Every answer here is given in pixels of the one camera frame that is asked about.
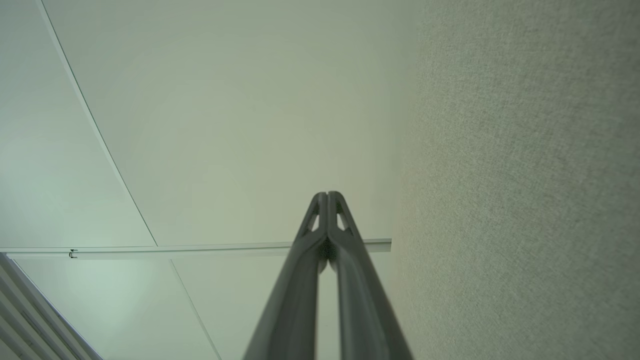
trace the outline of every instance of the ceiling tile seam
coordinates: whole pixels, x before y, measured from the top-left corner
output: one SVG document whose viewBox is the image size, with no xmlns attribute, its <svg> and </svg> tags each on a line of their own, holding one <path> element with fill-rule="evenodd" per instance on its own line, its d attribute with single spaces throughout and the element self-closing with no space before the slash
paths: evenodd
<svg viewBox="0 0 640 360">
<path fill-rule="evenodd" d="M 216 354 L 216 357 L 218 357 L 218 360 L 222 360 L 222 357 L 220 357 L 220 353 L 218 352 L 218 349 L 216 348 L 216 345 L 213 343 L 213 340 L 211 339 L 211 335 L 209 334 L 209 331 L 207 331 L 207 327 L 205 327 L 204 323 L 202 322 L 202 318 L 200 317 L 200 314 L 198 313 L 198 309 L 196 309 L 195 305 L 193 304 L 193 301 L 191 300 L 191 295 L 189 295 L 189 291 L 187 291 L 187 287 L 184 285 L 184 282 L 182 281 L 182 278 L 180 277 L 180 274 L 178 273 L 178 269 L 175 267 L 175 264 L 173 263 L 173 260 L 169 260 L 169 262 L 171 263 L 171 268 L 173 270 L 173 274 L 176 277 L 176 280 L 178 280 L 180 282 L 180 285 L 182 286 L 182 289 L 184 290 L 184 294 L 187 296 L 187 300 L 189 300 L 189 305 L 191 306 L 191 310 L 193 311 L 193 313 L 195 314 L 196 318 L 198 319 L 198 323 L 200 324 L 200 328 L 202 328 L 202 331 L 204 332 L 205 336 L 207 336 L 207 340 L 209 341 L 209 344 L 211 346 L 211 348 L 213 349 L 213 352 Z"/>
<path fill-rule="evenodd" d="M 65 54 L 64 49 L 62 49 L 62 44 L 60 43 L 60 39 L 56 34 L 56 30 L 53 28 L 53 23 L 51 22 L 51 18 L 47 13 L 47 8 L 44 6 L 44 1 L 35 0 L 35 2 L 36 2 L 36 5 L 38 6 L 38 9 L 40 10 L 40 15 L 42 16 L 42 20 L 44 21 L 44 24 L 47 27 L 53 46 L 56 48 L 56 51 L 58 52 L 58 56 L 60 57 L 62 66 L 65 68 L 65 71 L 67 72 L 67 76 L 69 78 L 69 81 L 71 82 L 71 86 L 74 88 L 74 92 L 76 93 L 76 96 L 80 101 L 80 105 L 82 106 L 84 110 L 84 114 L 87 116 L 87 119 L 89 120 L 89 123 L 93 129 L 93 133 L 98 139 L 98 143 L 100 144 L 102 151 L 107 157 L 107 161 L 111 165 L 111 168 L 113 169 L 116 175 L 116 178 L 120 183 L 120 186 L 122 186 L 122 188 L 127 192 L 127 194 L 129 194 L 129 198 L 131 199 L 131 202 L 133 203 L 133 205 L 136 207 L 136 210 L 138 211 L 138 214 L 140 215 L 142 222 L 145 224 L 145 227 L 147 228 L 149 235 L 151 235 L 151 238 L 153 239 L 155 245 L 158 246 L 158 243 L 156 242 L 156 238 L 154 237 L 153 233 L 151 233 L 151 229 L 149 229 L 149 226 L 147 225 L 147 221 L 145 220 L 145 217 L 142 216 L 142 212 L 140 212 L 140 208 L 136 204 L 136 201 L 133 199 L 133 195 L 131 195 L 131 192 L 129 191 L 127 184 L 124 182 L 124 179 L 122 178 L 122 174 L 120 173 L 118 166 L 116 165 L 115 161 L 113 160 L 113 157 L 111 156 L 109 147 L 107 146 L 106 142 L 104 141 L 104 138 L 102 137 L 102 134 L 100 133 L 98 124 L 95 122 L 93 114 L 91 113 L 91 109 L 89 109 L 89 105 L 86 103 L 86 100 L 84 99 L 84 94 L 82 93 L 82 90 L 80 90 L 80 86 L 78 85 L 76 75 L 74 74 L 73 70 L 71 69 L 71 65 L 69 64 L 69 61 L 67 60 L 67 55 Z"/>
</svg>

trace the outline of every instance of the white ceiling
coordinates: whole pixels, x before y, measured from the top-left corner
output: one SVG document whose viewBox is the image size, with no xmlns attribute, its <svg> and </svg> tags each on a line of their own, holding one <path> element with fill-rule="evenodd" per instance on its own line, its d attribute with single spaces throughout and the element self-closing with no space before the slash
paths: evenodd
<svg viewBox="0 0 640 360">
<path fill-rule="evenodd" d="M 292 241 L 326 190 L 389 238 L 409 20 L 393 0 L 0 2 L 0 250 Z M 19 265 L 104 359 L 229 360 L 283 260 Z M 336 359 L 331 270 L 319 293 Z"/>
<path fill-rule="evenodd" d="M 18 265 L 105 360 L 216 357 L 168 260 Z"/>
<path fill-rule="evenodd" d="M 0 2 L 0 247 L 153 239 L 34 1 Z"/>
<path fill-rule="evenodd" d="M 158 245 L 289 241 L 323 190 L 364 238 L 391 237 L 395 1 L 45 5 Z"/>
</svg>

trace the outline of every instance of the gray fabric wall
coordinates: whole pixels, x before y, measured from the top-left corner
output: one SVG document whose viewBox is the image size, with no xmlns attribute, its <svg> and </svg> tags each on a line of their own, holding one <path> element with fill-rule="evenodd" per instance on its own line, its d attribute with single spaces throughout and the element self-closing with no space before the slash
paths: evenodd
<svg viewBox="0 0 640 360">
<path fill-rule="evenodd" d="M 640 359 L 640 1 L 423 0 L 392 246 L 417 359 Z"/>
</svg>

